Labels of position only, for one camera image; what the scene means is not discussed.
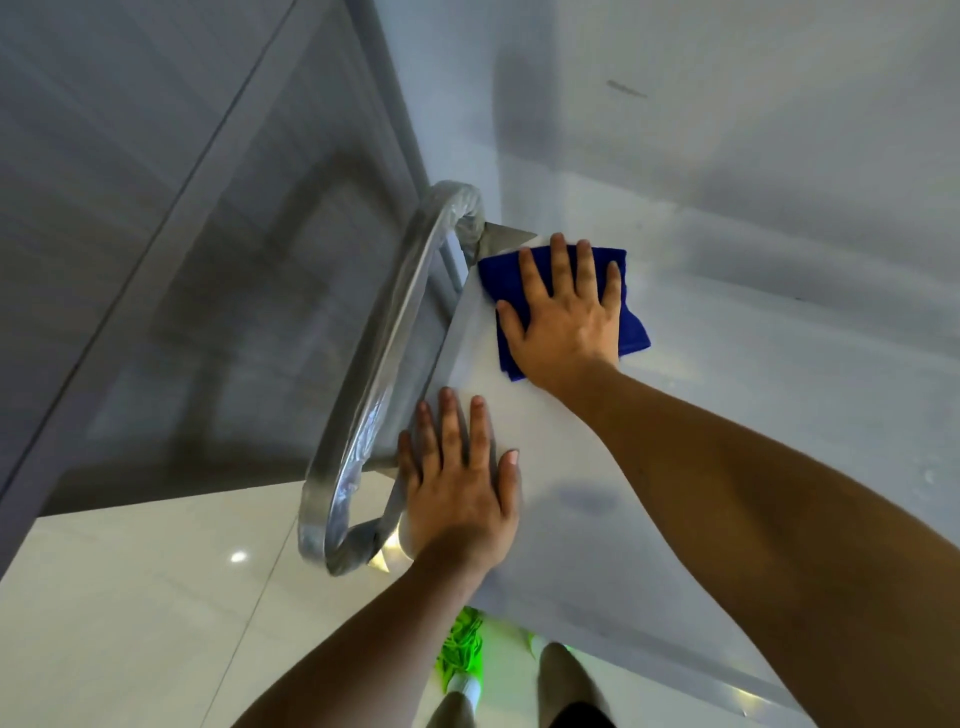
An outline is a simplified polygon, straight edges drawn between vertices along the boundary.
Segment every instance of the tile grout line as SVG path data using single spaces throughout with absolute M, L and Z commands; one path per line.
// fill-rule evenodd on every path
M 290 534 L 293 533 L 293 530 L 296 526 L 297 516 L 294 516 L 294 519 L 290 523 L 290 527 L 287 528 L 287 534 L 283 537 L 283 541 L 280 544 L 280 549 L 276 553 L 274 564 L 270 567 L 270 572 L 267 574 L 267 578 L 263 581 L 263 589 L 260 590 L 260 594 L 257 596 L 256 602 L 253 604 L 253 608 L 250 610 L 250 616 L 247 617 L 247 623 L 243 626 L 243 632 L 240 633 L 240 639 L 237 640 L 237 644 L 233 648 L 233 652 L 230 654 L 230 659 L 227 661 L 227 666 L 224 668 L 224 673 L 220 676 L 220 682 L 217 683 L 217 689 L 213 691 L 213 696 L 210 698 L 210 704 L 206 706 L 204 719 L 200 721 L 199 728 L 204 728 L 206 725 L 206 720 L 210 717 L 210 711 L 213 710 L 213 704 L 217 701 L 217 695 L 220 694 L 220 689 L 224 686 L 224 682 L 227 680 L 227 673 L 230 672 L 230 667 L 233 665 L 233 660 L 236 658 L 237 652 L 240 651 L 240 645 L 243 643 L 243 639 L 247 636 L 247 632 L 250 630 L 250 625 L 253 622 L 253 616 L 256 614 L 257 607 L 260 606 L 260 600 L 267 592 L 267 587 L 270 585 L 270 580 L 274 577 L 276 565 L 280 563 L 280 557 L 283 555 L 283 550 L 287 547 L 287 542 L 290 541 Z

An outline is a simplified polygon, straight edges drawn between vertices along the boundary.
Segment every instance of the hand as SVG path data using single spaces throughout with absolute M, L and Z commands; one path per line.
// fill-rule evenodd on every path
M 440 393 L 442 447 L 429 405 L 417 408 L 423 442 L 423 470 L 418 470 L 409 432 L 400 434 L 400 472 L 407 481 L 407 515 L 414 555 L 431 545 L 451 558 L 486 573 L 507 556 L 519 522 L 517 451 L 500 458 L 497 489 L 490 473 L 490 418 L 482 397 L 470 402 L 468 462 L 453 390 Z
M 620 333 L 620 269 L 611 262 L 603 302 L 597 295 L 596 268 L 588 240 L 577 243 L 577 280 L 570 272 L 566 240 L 550 237 L 553 298 L 546 291 L 529 248 L 520 249 L 523 294 L 530 304 L 530 327 L 506 301 L 496 302 L 510 353 L 530 381 L 558 399 L 569 387 L 584 385 L 584 372 L 601 362 L 617 365 Z

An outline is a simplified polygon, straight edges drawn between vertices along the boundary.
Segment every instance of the person's left arm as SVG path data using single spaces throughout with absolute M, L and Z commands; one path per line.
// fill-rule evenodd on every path
M 486 405 L 470 405 L 469 455 L 456 397 L 441 392 L 442 440 L 418 409 L 422 471 L 409 433 L 399 442 L 414 564 L 261 695 L 234 728 L 409 726 L 450 625 L 513 543 L 519 519 L 516 451 L 490 473 Z

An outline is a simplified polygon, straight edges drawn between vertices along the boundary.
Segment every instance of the plastic-wrapped handle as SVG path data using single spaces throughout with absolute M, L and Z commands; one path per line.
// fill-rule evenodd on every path
M 430 260 L 456 231 L 471 263 L 483 229 L 480 190 L 444 181 L 430 188 L 403 235 L 303 483 L 300 554 L 335 576 L 370 561 L 399 521 L 402 508 L 393 503 L 380 519 L 350 527 L 350 498 L 390 404 Z

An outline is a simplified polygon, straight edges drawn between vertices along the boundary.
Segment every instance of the white sock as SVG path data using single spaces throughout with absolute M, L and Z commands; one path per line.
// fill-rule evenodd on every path
M 534 656 L 534 660 L 540 661 L 540 655 L 543 654 L 543 650 L 548 644 L 550 644 L 550 641 L 542 635 L 534 635 L 530 638 L 530 653 Z
M 480 692 L 482 690 L 483 686 L 480 685 L 480 681 L 467 672 L 457 672 L 446 685 L 447 692 L 459 692 L 470 701 L 470 707 L 473 709 L 474 715 L 477 712 L 477 703 L 480 702 Z

